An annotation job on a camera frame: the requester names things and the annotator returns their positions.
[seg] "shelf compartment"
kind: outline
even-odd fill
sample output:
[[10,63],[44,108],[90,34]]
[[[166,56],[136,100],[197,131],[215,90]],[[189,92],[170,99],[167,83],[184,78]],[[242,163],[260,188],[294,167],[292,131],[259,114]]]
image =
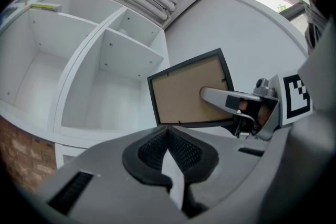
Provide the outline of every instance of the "shelf compartment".
[[62,13],[77,16],[97,24],[123,6],[112,0],[43,0],[62,5]]
[[109,28],[122,33],[148,47],[162,29],[140,14],[128,9],[122,13]]
[[62,132],[69,130],[64,127],[114,134],[138,130],[141,83],[163,60],[147,46],[111,29],[96,39],[71,83],[61,120],[64,135],[69,135]]
[[115,30],[105,30],[99,65],[101,70],[141,80],[162,59],[161,55],[136,40]]
[[46,126],[68,60],[97,24],[29,9],[0,36],[0,98]]

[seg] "white shelving unit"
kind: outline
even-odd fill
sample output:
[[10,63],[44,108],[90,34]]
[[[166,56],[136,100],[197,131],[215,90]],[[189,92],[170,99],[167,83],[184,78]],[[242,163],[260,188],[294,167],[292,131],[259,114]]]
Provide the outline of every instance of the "white shelving unit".
[[0,97],[46,129],[58,80],[96,23],[29,9],[0,36]]
[[92,140],[81,147],[156,126],[147,77],[169,67],[160,27],[111,0],[24,1],[0,26],[4,117],[59,144]]
[[116,12],[122,5],[111,0],[43,0],[45,3],[62,5],[62,12],[97,24]]

